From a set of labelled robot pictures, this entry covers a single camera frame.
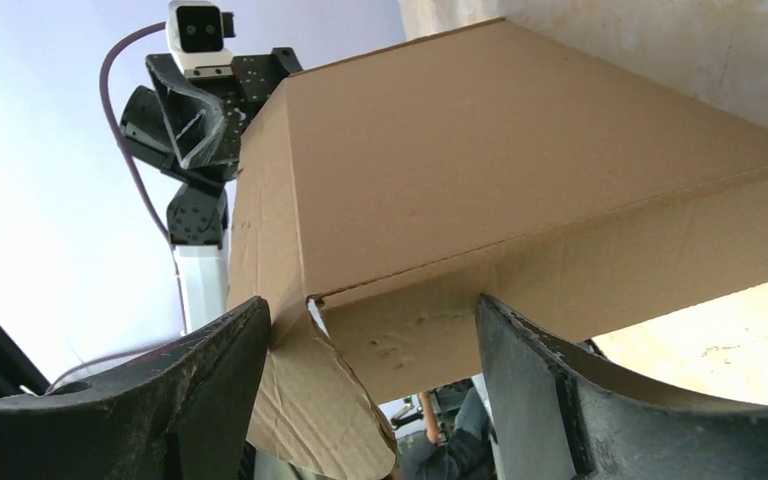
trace person's leg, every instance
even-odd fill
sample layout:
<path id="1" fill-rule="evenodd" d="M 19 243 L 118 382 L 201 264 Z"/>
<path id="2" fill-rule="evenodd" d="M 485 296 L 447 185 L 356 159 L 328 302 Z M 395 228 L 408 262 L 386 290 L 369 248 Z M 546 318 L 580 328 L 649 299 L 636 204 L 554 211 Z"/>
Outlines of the person's leg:
<path id="1" fill-rule="evenodd" d="M 489 424 L 490 418 L 487 416 L 487 410 L 484 409 L 481 397 L 474 388 L 469 389 L 463 405 L 455 417 L 455 429 L 463 429 L 473 437 L 483 441 Z"/>

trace cable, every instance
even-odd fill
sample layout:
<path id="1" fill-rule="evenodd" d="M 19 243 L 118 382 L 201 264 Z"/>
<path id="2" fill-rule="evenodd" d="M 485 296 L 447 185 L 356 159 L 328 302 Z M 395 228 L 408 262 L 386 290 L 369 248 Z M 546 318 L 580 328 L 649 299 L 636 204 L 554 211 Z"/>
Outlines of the cable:
<path id="1" fill-rule="evenodd" d="M 128 172 L 131 174 L 131 179 L 134 181 L 134 185 L 137 187 L 137 192 L 140 194 L 140 199 L 143 202 L 143 205 L 145 205 L 146 210 L 148 211 L 149 216 L 151 216 L 152 222 L 154 222 L 154 225 L 157 227 L 158 231 L 160 231 L 161 235 L 163 235 L 163 239 L 169 244 L 169 251 L 172 253 L 172 244 L 169 243 L 169 231 L 166 229 L 166 227 L 163 225 L 163 221 L 160 219 L 160 215 L 158 215 L 157 210 L 154 208 L 154 205 L 151 203 L 151 198 L 148 196 L 148 192 L 145 188 L 145 183 L 143 183 L 142 176 L 140 176 L 140 171 L 137 169 L 137 164 L 134 161 L 134 156 L 131 154 L 130 150 L 128 150 L 128 144 L 125 142 L 125 135 L 122 134 L 122 131 L 119 130 L 119 123 L 116 121 L 116 115 L 113 113 L 113 105 L 110 100 L 110 70 L 113 67 L 113 62 L 116 60 L 116 57 L 119 56 L 122 51 L 124 51 L 128 46 L 136 42 L 137 40 L 147 37 L 153 33 L 162 32 L 164 28 L 166 27 L 166 22 L 158 22 L 153 25 L 149 25 L 147 27 L 141 28 L 137 30 L 136 32 L 126 36 L 122 40 L 119 40 L 119 42 L 116 43 L 116 45 L 113 46 L 113 48 L 110 49 L 109 52 L 107 52 L 107 55 L 104 57 L 104 61 L 101 63 L 101 70 L 98 74 L 98 91 L 99 95 L 101 97 L 101 106 L 104 110 L 104 116 L 107 119 L 107 124 L 110 127 L 111 133 L 113 133 L 113 138 L 116 139 L 116 145 L 119 147 L 119 151 L 122 153 L 122 158 L 125 160 L 125 165 L 128 167 Z M 178 284 L 178 301 L 181 305 L 181 318 L 185 321 L 184 328 L 186 328 L 186 319 L 185 313 L 184 313 L 184 292 L 181 285 L 181 271 L 178 267 L 178 262 L 175 261 L 175 257 L 173 255 L 172 257 L 172 264 L 175 268 L 175 281 Z M 63 374 L 61 374 L 57 379 L 55 379 L 53 382 L 51 382 L 51 385 L 46 389 L 46 394 L 52 392 L 55 390 L 58 385 L 66 378 L 68 378 L 70 375 L 74 374 L 75 372 L 78 372 L 84 368 L 91 367 L 93 365 L 98 365 L 99 363 L 109 362 L 112 360 L 116 360 L 119 358 L 124 357 L 131 357 L 134 355 L 140 355 L 146 352 L 149 352 L 151 350 L 154 350 L 158 347 L 161 347 L 163 345 L 166 345 L 171 340 L 167 340 L 163 343 L 153 344 L 153 345 L 144 345 L 139 348 L 135 348 L 132 350 L 128 350 L 125 352 L 115 353 L 111 355 L 107 355 L 104 357 L 97 358 L 95 360 L 90 360 L 88 362 L 81 363 L 80 365 L 74 366 L 70 368 L 69 370 L 66 370 Z"/>

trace purple cable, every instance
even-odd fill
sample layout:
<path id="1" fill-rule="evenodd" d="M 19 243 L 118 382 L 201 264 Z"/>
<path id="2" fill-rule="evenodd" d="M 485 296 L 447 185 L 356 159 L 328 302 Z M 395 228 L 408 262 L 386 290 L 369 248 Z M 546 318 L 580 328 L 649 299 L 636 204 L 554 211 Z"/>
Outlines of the purple cable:
<path id="1" fill-rule="evenodd" d="M 110 51 L 104 57 L 104 61 L 101 63 L 101 71 L 98 74 L 98 91 L 99 91 L 99 94 L 101 95 L 101 106 L 104 109 L 104 116 L 107 118 L 107 124 L 110 126 L 110 131 L 113 133 L 113 137 L 116 139 L 116 145 L 119 146 L 119 151 L 122 152 L 122 158 L 125 159 L 125 164 L 128 166 L 128 171 L 131 174 L 131 178 L 134 180 L 134 185 L 136 185 L 137 191 L 140 194 L 140 198 L 142 199 L 143 204 L 146 207 L 146 210 L 148 210 L 148 213 L 151 216 L 152 221 L 154 222 L 155 226 L 157 226 L 157 229 L 160 231 L 160 233 L 163 235 L 164 240 L 166 240 L 166 242 L 168 243 L 169 231 L 163 225 L 163 221 L 160 220 L 160 216 L 157 214 L 157 210 L 154 209 L 154 205 L 152 205 L 151 203 L 151 199 L 148 196 L 148 192 L 146 191 L 145 184 L 143 183 L 143 179 L 140 176 L 140 171 L 137 170 L 137 164 L 136 162 L 134 162 L 134 156 L 131 155 L 131 152 L 128 150 L 128 144 L 125 143 L 125 136 L 119 130 L 119 123 L 116 121 L 116 116 L 113 114 L 113 105 L 111 104 L 111 101 L 110 101 L 110 69 L 113 66 L 113 61 L 116 60 L 116 57 L 119 56 L 119 54 L 122 53 L 122 51 L 125 50 L 132 43 L 136 42 L 137 40 L 143 37 L 147 37 L 152 33 L 162 32 L 165 27 L 166 27 L 166 22 L 155 23 L 154 25 L 149 25 L 145 28 L 141 28 L 136 32 L 123 38 L 122 40 L 119 40 L 119 42 L 116 43 L 116 45 L 114 45 L 113 48 L 110 49 Z M 178 300 L 181 303 L 181 316 L 183 318 L 184 293 L 181 288 L 181 275 L 180 275 L 180 270 L 178 269 L 178 262 L 174 261 L 175 260 L 174 257 L 172 260 L 173 260 L 172 263 L 175 266 L 175 280 L 178 283 Z M 150 352 L 158 347 L 166 345 L 172 340 L 174 339 L 166 340 L 162 343 L 143 345 L 142 347 L 137 347 L 125 352 L 106 355 L 104 357 L 97 358 L 95 360 L 90 360 L 80 365 L 76 365 L 70 368 L 69 370 L 66 370 L 63 374 L 57 377 L 57 379 L 51 382 L 51 385 L 48 387 L 45 393 L 48 394 L 52 392 L 66 378 L 68 378 L 70 375 L 73 375 L 75 372 L 78 372 L 84 368 L 88 368 L 93 365 L 98 365 L 100 363 L 109 362 L 119 358 L 132 357 L 134 355 L 140 355 L 142 353 Z"/>

